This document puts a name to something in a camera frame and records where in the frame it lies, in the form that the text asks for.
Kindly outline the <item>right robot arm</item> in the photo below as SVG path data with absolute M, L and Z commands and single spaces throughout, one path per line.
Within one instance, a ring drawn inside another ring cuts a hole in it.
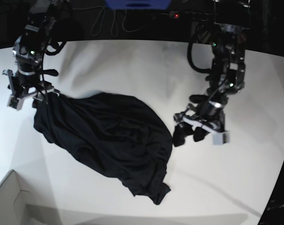
M 72 15 L 72 6 L 68 0 L 49 0 L 45 7 L 31 8 L 24 31 L 12 49 L 17 70 L 13 72 L 7 69 L 2 72 L 9 80 L 9 107 L 21 110 L 27 98 L 46 101 L 48 93 L 59 94 L 44 79 L 44 75 L 58 76 L 58 71 L 45 70 L 43 63 L 45 55 L 54 56 L 60 53 L 66 44 L 66 41 L 57 41 L 52 36 L 63 9 L 67 9 L 69 15 Z

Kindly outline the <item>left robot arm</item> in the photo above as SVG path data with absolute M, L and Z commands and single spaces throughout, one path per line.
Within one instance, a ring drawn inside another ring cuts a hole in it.
M 191 95 L 186 109 L 174 114 L 175 147 L 184 145 L 188 136 L 199 142 L 208 134 L 212 134 L 214 145 L 228 143 L 224 108 L 229 96 L 245 87 L 245 30 L 250 28 L 250 1 L 214 0 L 212 6 L 213 15 L 197 25 L 187 48 L 190 67 L 206 74 L 209 87 L 203 95 Z M 214 55 L 211 68 L 199 68 L 193 62 L 193 45 L 203 41 L 205 32 L 210 34 L 208 42 Z

